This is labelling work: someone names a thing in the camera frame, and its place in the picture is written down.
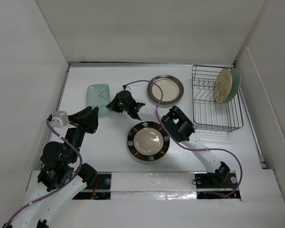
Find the white panel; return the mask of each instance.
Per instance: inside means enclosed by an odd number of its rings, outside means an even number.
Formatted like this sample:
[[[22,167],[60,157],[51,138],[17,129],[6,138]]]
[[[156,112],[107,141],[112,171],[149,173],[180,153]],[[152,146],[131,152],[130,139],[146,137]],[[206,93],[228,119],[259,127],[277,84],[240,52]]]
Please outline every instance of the white panel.
[[[268,167],[275,169],[285,199],[285,140],[248,48],[243,51],[237,68],[242,73],[241,88],[263,157]]]
[[[240,186],[242,201],[271,201],[282,199],[273,170],[261,170],[258,173],[246,172]]]
[[[68,61],[230,64],[264,0],[36,0]]]
[[[0,172],[38,167],[66,71],[36,3],[0,0]]]
[[[73,200],[51,228],[285,228],[282,199]]]
[[[111,191],[196,191],[193,172],[113,172]]]
[[[197,200],[196,191],[118,191],[112,200]]]

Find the screw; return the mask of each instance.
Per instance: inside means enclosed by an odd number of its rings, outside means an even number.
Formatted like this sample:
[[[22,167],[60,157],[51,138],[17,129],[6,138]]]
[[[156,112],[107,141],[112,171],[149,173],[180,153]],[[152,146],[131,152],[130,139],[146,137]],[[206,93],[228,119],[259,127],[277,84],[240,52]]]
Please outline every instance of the screw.
[[[104,183],[105,183],[106,185],[111,184],[111,179],[110,179],[110,178],[106,178]]]
[[[201,184],[201,178],[198,177],[197,179],[195,179],[195,182],[196,182],[197,184]]]
[[[231,182],[232,182],[233,184],[236,184],[236,183],[237,183],[237,178],[236,178],[236,177],[231,177],[230,180],[231,180]]]

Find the dinner plate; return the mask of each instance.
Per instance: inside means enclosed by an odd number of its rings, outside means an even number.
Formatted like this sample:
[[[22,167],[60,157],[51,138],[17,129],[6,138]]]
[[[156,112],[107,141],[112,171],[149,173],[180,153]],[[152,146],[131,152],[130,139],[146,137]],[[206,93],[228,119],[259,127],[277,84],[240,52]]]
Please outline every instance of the dinner plate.
[[[229,69],[224,68],[219,73],[214,86],[214,99],[218,103],[224,102],[232,88],[232,76]]]
[[[235,97],[235,95],[238,93],[239,87],[241,85],[242,76],[241,76],[240,71],[237,69],[231,69],[230,73],[232,76],[232,88],[230,90],[229,95],[223,101],[224,103],[231,101]]]
[[[170,105],[179,101],[184,94],[184,86],[180,80],[171,75],[159,75],[148,84],[148,94],[156,102],[160,101],[162,93],[153,83],[162,89],[163,98],[161,104],[163,105]]]
[[[164,156],[170,138],[158,123],[147,121],[135,125],[128,134],[128,148],[137,159],[155,161]]]

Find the black clamp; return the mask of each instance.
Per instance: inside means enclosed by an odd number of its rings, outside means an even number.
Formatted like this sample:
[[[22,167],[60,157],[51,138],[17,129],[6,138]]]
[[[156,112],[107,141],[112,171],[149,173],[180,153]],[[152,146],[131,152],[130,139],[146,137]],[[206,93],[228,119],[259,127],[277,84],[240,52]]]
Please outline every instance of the black clamp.
[[[194,133],[193,123],[177,106],[173,106],[161,121],[177,142],[189,141],[190,135]]]
[[[123,90],[117,93],[113,101],[106,107],[118,113],[125,111],[131,118],[141,120],[137,113],[144,105],[146,104],[136,102],[128,90]]]

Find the wire dish rack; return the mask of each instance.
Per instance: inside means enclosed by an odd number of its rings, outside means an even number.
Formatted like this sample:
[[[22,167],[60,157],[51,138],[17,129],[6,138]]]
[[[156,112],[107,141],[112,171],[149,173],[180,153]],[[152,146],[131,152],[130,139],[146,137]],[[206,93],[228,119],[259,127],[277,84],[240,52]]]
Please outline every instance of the wire dish rack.
[[[232,132],[243,127],[239,95],[228,103],[217,103],[214,87],[222,67],[192,67],[193,126],[195,129]]]

